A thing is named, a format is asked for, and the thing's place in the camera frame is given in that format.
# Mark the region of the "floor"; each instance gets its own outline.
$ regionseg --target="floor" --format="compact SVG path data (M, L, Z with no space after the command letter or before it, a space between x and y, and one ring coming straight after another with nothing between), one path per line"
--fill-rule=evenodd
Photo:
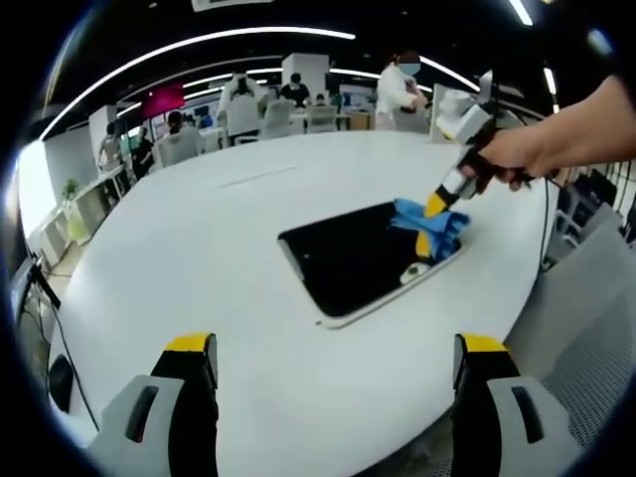
M61 300L64 300L64 295L67 292L67 286L69 286L73 272L78 266L81 256L89 245L90 242L87 242L84 245L78 245L73 242L62 257L62 260L60 260L60 262L54 266L50 272L45 272L45 275L49 280L49 284Z

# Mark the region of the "black ceiling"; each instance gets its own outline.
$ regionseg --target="black ceiling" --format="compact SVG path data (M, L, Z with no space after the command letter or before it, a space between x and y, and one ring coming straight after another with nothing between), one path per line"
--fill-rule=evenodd
M275 0L195 13L190 0L116 0L91 10L70 42L49 104L67 104L87 87L141 55L192 37L223 30L262 26L312 27L353 33L355 41L295 34L258 34L198 43L160 55L113 78L82 101L53 133L86 120L107 103L159 79L236 58L286 56L293 52L328 54L337 68L379 73L391 52L411 47L474 80L494 69L497 78L520 90L520 102L548 113L552 99L543 67L550 66L558 84L558 102L567 105L590 93L605 75L585 46L564 0L548 5L524 0L535 20L524 27L507 0L353 2L341 0ZM255 62L251 68L279 66ZM211 68L183 77L197 80L228 73ZM461 83L432 68L422 68L421 84ZM41 132L52 116L34 124Z

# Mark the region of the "face mask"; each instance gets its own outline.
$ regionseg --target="face mask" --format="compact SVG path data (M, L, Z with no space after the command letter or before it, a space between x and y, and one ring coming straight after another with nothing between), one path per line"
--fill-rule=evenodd
M400 63L397 67L409 77L416 75L419 71L419 63Z

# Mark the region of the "round table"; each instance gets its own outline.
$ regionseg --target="round table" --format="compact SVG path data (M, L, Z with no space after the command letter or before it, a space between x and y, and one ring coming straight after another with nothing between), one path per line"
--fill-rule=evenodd
M91 408L100 415L149 374L174 337L212 331L220 475L352 475L408 443L452 403L455 333L504 340L519 316L544 185L492 184L457 204L473 220L462 256L340 330L316 325L321 312L276 239L396 197L425 202L458 154L421 134L325 133L144 178L95 235L60 313ZM72 414L80 407L75 393Z

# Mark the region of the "blue rag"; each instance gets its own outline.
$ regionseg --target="blue rag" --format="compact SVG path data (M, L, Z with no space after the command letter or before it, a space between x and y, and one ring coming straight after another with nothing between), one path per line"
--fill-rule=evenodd
M425 207L408 199L395 199L394 206L396 216L391 219L392 227L425 233L435 261L442 261L457 251L455 240L470 224L470 218L459 212L442 212L427 218Z

